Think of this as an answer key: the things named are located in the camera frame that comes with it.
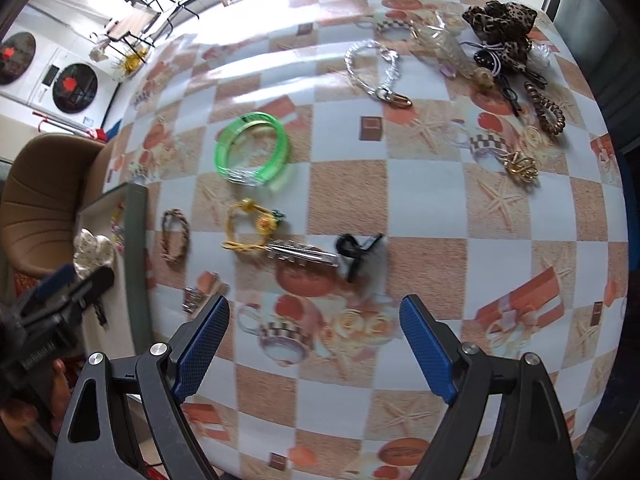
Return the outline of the lower white washing machine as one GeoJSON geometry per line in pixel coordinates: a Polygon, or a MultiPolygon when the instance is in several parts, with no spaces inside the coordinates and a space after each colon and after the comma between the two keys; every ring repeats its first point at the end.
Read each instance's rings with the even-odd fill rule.
{"type": "Polygon", "coordinates": [[[82,128],[100,128],[118,82],[69,50],[58,48],[36,79],[27,103],[82,128]]]}

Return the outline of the black claw hair clip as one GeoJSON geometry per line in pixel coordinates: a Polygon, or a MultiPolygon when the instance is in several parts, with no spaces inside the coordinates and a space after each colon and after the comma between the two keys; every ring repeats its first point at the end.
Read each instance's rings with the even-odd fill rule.
{"type": "Polygon", "coordinates": [[[376,254],[382,245],[384,234],[378,233],[360,242],[352,234],[345,233],[337,237],[335,249],[337,253],[348,261],[346,281],[355,283],[362,266],[376,254]]]}

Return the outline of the upper white washing machine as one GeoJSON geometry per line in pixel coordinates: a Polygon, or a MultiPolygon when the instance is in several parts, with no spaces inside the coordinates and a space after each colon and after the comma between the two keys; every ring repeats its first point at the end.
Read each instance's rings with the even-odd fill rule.
{"type": "Polygon", "coordinates": [[[20,79],[29,69],[37,51],[37,40],[31,32],[16,32],[2,41],[0,51],[0,84],[7,86],[20,79]]]}

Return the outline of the white jewelry tray box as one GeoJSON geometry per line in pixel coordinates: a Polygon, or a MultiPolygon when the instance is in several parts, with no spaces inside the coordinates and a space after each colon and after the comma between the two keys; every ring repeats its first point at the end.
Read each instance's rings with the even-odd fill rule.
{"type": "Polygon", "coordinates": [[[99,304],[88,307],[81,333],[87,353],[112,359],[135,356],[152,344],[145,266],[148,190],[135,183],[113,188],[77,216],[74,265],[81,278],[95,270],[107,277],[99,304]]]}

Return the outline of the white washing machine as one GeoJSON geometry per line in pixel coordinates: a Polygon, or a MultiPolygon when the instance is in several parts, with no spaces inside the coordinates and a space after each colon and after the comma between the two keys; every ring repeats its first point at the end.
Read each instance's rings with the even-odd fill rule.
{"type": "Polygon", "coordinates": [[[82,128],[100,128],[118,82],[69,50],[58,48],[36,79],[27,103],[82,128]]]}
{"type": "Polygon", "coordinates": [[[20,79],[29,69],[37,51],[37,40],[31,32],[16,32],[2,41],[0,51],[0,84],[7,86],[20,79]]]}

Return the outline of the checkered vinyl tablecloth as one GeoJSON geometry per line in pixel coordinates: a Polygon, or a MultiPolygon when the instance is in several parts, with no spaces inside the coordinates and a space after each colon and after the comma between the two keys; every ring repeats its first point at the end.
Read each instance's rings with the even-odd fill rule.
{"type": "Polygon", "coordinates": [[[221,284],[230,324],[186,417],[209,461],[247,479],[405,479],[446,412],[398,324],[418,295],[462,340],[494,356],[541,357],[570,440],[599,407],[628,283],[624,193],[599,107],[553,24],[547,94],[559,139],[527,96],[513,113],[442,74],[386,18],[434,12],[463,38],[488,0],[245,0],[176,32],[122,88],[126,110],[105,184],[149,191],[156,338],[186,319],[183,289],[221,284]],[[251,188],[214,167],[241,115],[282,124],[288,163],[251,188]],[[538,178],[510,177],[519,151],[538,178]],[[355,283],[335,249],[382,245],[355,283]],[[314,246],[336,269],[271,259],[270,240],[314,246]]]}

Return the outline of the brown leather chair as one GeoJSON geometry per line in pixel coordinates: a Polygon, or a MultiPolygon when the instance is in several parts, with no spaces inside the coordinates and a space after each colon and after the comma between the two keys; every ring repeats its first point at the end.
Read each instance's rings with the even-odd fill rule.
{"type": "Polygon", "coordinates": [[[1,195],[1,246],[14,270],[44,278],[72,261],[78,211],[102,195],[113,148],[47,133],[21,149],[1,195]]]}

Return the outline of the black folding chair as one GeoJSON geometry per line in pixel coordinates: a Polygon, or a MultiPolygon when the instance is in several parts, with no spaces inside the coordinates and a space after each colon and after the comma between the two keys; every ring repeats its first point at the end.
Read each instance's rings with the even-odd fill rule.
{"type": "Polygon", "coordinates": [[[157,40],[168,38],[186,18],[201,17],[193,9],[196,0],[151,0],[148,3],[133,3],[126,6],[117,18],[112,18],[103,32],[92,34],[94,50],[114,50],[120,56],[132,54],[144,63],[143,51],[155,47],[157,40]]]}

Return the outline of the green translucent bangle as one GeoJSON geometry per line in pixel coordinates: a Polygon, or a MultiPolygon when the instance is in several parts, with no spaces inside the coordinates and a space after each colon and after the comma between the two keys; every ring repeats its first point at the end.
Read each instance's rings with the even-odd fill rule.
{"type": "Polygon", "coordinates": [[[277,118],[250,112],[219,133],[214,167],[231,183],[257,188],[280,174],[288,163],[289,150],[288,135],[277,118]]]}

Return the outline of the white polka dot scrunchie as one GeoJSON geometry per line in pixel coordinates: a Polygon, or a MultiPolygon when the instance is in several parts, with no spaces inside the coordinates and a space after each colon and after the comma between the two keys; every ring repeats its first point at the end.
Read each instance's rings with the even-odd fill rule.
{"type": "Polygon", "coordinates": [[[101,266],[112,268],[115,261],[115,247],[111,240],[102,235],[94,235],[87,229],[81,229],[73,241],[73,266],[80,280],[101,266]]]}

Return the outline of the silver rhinestone hair clip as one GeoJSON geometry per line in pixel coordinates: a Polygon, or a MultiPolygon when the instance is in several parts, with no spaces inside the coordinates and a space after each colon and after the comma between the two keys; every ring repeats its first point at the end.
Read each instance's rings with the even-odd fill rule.
{"type": "Polygon", "coordinates": [[[290,240],[270,240],[266,244],[265,250],[271,259],[297,263],[300,266],[314,264],[315,266],[329,266],[333,269],[340,266],[340,258],[333,252],[290,240]]]}

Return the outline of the clear plastic hair claw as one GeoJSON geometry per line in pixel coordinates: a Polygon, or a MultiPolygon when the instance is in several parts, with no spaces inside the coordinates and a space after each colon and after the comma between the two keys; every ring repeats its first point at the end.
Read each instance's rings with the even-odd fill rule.
{"type": "Polygon", "coordinates": [[[438,11],[434,12],[434,18],[428,23],[411,21],[409,30],[418,44],[437,53],[450,72],[471,81],[480,91],[488,92],[495,88],[491,70],[478,66],[465,54],[456,35],[438,11]]]}

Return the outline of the leopard print scrunchie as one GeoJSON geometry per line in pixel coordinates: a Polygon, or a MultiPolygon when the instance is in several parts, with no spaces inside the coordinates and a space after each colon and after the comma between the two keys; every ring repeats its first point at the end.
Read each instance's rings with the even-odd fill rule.
{"type": "Polygon", "coordinates": [[[536,10],[517,2],[490,0],[484,6],[469,6],[462,18],[483,44],[500,47],[498,53],[504,66],[512,73],[525,74],[536,10]]]}

